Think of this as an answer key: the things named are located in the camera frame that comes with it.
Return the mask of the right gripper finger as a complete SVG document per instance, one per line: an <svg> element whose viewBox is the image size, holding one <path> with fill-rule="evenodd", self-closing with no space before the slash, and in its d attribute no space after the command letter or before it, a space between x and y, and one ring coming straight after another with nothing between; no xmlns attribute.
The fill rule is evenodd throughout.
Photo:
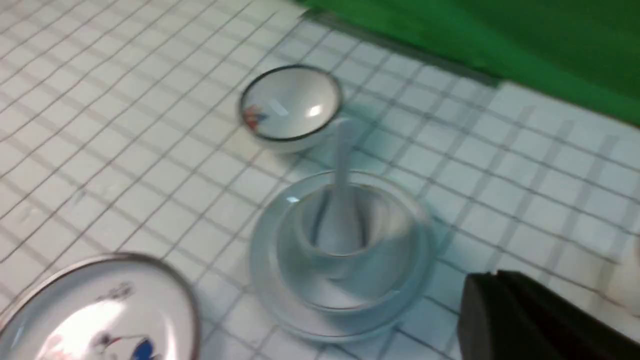
<svg viewBox="0 0 640 360"><path fill-rule="evenodd" d="M519 271L469 273L457 339L464 360L637 360L638 342Z"/></svg>

